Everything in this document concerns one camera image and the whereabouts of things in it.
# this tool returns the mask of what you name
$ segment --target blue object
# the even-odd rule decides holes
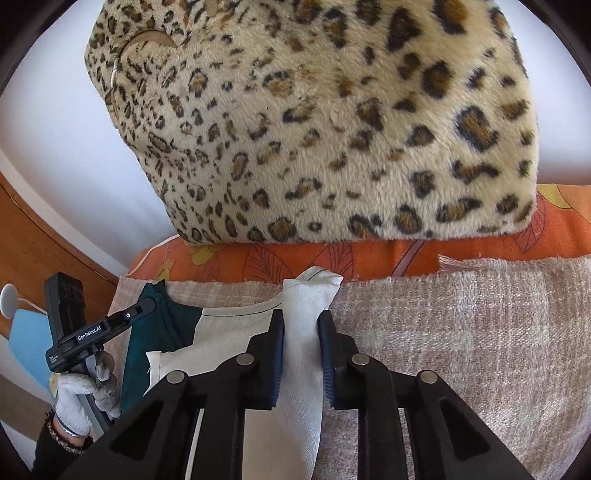
[[[51,371],[45,352],[52,345],[47,315],[18,309],[12,319],[8,347],[22,367],[48,392]]]

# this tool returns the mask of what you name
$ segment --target white glove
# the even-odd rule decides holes
[[[81,437],[90,435],[91,423],[78,395],[93,394],[96,406],[110,419],[121,415],[119,397],[115,391],[117,377],[112,375],[115,361],[107,352],[96,355],[96,382],[83,374],[60,374],[57,377],[56,416],[71,432]],[[50,380],[55,385],[56,379]]]

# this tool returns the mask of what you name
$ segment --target orange fabric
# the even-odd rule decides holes
[[[145,252],[134,262],[137,265]],[[132,278],[282,283],[312,265],[345,281],[434,273],[438,255],[457,260],[573,258],[591,254],[591,186],[538,185],[531,225],[516,235],[451,241],[364,241],[338,244],[231,244],[198,247],[177,238],[154,249]]]

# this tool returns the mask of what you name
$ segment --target silver pivot bolt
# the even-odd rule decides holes
[[[356,353],[351,357],[351,361],[355,365],[367,365],[369,363],[369,357],[365,353]]]
[[[421,380],[423,380],[425,383],[429,383],[429,384],[433,384],[437,381],[437,379],[439,378],[437,376],[437,374],[435,372],[432,372],[431,370],[425,370],[424,372],[421,372]]]
[[[184,380],[184,373],[180,370],[173,370],[166,375],[166,380],[172,384],[181,383]]]
[[[236,363],[238,365],[250,365],[254,360],[255,358],[249,353],[241,353],[236,357]]]

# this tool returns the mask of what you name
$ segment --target bracelet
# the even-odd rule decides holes
[[[80,435],[79,433],[73,432],[70,428],[64,425],[61,418],[57,416],[57,413],[55,414],[55,418],[57,418],[57,422],[60,424],[61,428],[64,429],[64,432],[66,432],[70,437],[74,437],[75,439],[85,439],[88,437],[88,435]]]

